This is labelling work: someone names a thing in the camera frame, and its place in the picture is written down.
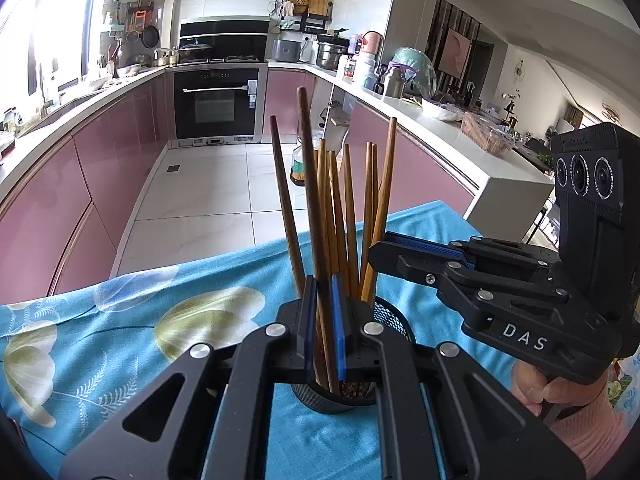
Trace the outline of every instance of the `cutting board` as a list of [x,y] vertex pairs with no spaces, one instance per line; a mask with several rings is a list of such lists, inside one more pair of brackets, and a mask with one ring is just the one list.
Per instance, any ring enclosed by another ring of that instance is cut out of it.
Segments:
[[309,0],[309,14],[329,15],[329,0]]

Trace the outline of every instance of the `blue tablecloth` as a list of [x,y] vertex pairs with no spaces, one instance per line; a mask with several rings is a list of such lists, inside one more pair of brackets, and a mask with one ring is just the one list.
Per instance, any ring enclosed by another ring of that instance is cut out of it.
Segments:
[[[393,214],[387,229],[440,243],[478,234],[442,202]],[[300,243],[311,273],[308,233]],[[462,318],[433,289],[380,276],[377,291],[404,313],[418,343],[455,341],[508,385],[512,358],[463,335]],[[276,240],[0,306],[0,404],[56,478],[66,453],[191,344],[239,342],[295,297],[287,245]],[[380,477],[375,407],[320,415],[278,384],[267,478],[346,477]]]

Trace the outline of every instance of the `pink sleeve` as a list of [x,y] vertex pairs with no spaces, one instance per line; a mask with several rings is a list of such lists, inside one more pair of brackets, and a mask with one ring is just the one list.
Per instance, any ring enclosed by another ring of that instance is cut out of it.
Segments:
[[593,478],[618,450],[626,437],[622,413],[613,413],[604,388],[578,413],[557,420],[551,430],[578,456]]

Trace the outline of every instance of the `white countertop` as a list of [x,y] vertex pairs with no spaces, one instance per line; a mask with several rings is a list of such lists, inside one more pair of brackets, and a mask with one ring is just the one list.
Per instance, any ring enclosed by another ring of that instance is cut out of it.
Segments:
[[43,126],[15,141],[12,149],[0,166],[0,202],[36,161],[81,121],[121,97],[125,92],[161,75],[165,67],[152,68],[137,76],[126,78],[119,85],[107,88],[81,105],[71,109],[55,123]]
[[418,105],[382,97],[352,84],[351,78],[338,78],[335,72],[315,65],[270,61],[269,67],[306,70],[352,94],[381,114],[398,118],[398,124],[446,158],[481,188],[490,178],[539,182],[548,184],[550,188],[553,186],[553,181],[548,176],[514,151],[507,153],[503,158],[493,156],[462,133],[458,123],[444,123],[428,118],[422,114],[422,107]]

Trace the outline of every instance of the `oven handle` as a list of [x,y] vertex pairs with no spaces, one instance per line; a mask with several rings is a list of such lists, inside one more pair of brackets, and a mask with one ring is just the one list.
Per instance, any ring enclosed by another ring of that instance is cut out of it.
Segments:
[[225,86],[220,88],[194,88],[193,90],[183,88],[183,94],[189,94],[191,92],[217,92],[221,90],[248,90],[249,87],[247,85],[244,86]]

